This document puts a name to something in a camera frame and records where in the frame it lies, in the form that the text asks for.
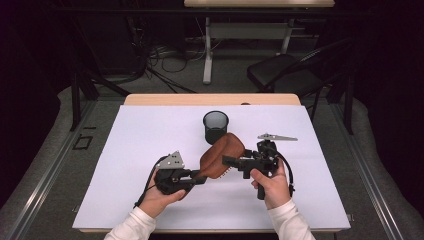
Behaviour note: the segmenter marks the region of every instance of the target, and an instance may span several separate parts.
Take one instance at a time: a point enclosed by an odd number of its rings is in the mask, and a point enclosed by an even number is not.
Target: white sleeve
[[[293,200],[268,210],[274,229],[280,240],[315,239],[305,218],[299,213]]]
[[[112,231],[106,235],[105,240],[147,240],[150,233],[155,230],[155,227],[156,220],[136,207],[130,212],[124,222],[115,226]]]

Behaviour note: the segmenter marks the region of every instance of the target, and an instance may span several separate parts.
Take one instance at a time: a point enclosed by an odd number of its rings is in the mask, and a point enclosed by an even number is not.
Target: white paper surface
[[[257,150],[257,136],[296,137],[276,141],[291,165],[293,199],[312,230],[347,229],[350,224],[303,106],[121,106],[73,228],[111,229],[122,222],[140,197],[153,164],[179,151],[186,168],[199,169],[210,147],[203,116],[226,113],[228,132],[247,149]],[[158,230],[270,230],[265,204],[257,191],[232,169],[208,179],[157,218]]]

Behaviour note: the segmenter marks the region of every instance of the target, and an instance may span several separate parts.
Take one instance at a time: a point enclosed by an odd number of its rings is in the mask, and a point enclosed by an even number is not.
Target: brown leather pouch
[[[196,177],[216,179],[228,170],[229,166],[222,164],[222,156],[240,158],[244,154],[244,145],[233,133],[226,133],[200,158],[200,171]]]

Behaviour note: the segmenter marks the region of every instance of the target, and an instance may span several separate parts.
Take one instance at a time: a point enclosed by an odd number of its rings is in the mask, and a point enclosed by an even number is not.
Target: hand
[[[258,189],[262,185],[265,190],[265,205],[267,209],[272,209],[284,205],[290,201],[289,187],[287,184],[286,172],[284,171],[283,160],[278,159],[278,169],[268,178],[259,170],[252,169],[250,176],[254,179],[252,185]]]
[[[152,178],[149,182],[149,187],[146,191],[145,197],[143,201],[138,206],[141,210],[143,210],[147,215],[152,218],[156,218],[163,210],[165,210],[166,206],[171,203],[174,203],[178,200],[181,200],[186,194],[185,190],[179,190],[170,195],[165,195],[157,187],[155,186],[155,176],[158,169],[153,173]]]

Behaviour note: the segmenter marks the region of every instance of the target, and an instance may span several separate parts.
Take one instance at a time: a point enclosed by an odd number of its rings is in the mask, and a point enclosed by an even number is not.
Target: person's right hand
[[[254,179],[252,185],[258,189],[258,185],[262,185],[265,190],[265,205],[267,209],[273,209],[284,205],[290,201],[289,187],[287,184],[286,172],[284,171],[283,160],[278,159],[278,169],[268,178],[259,170],[252,169],[250,176]]]

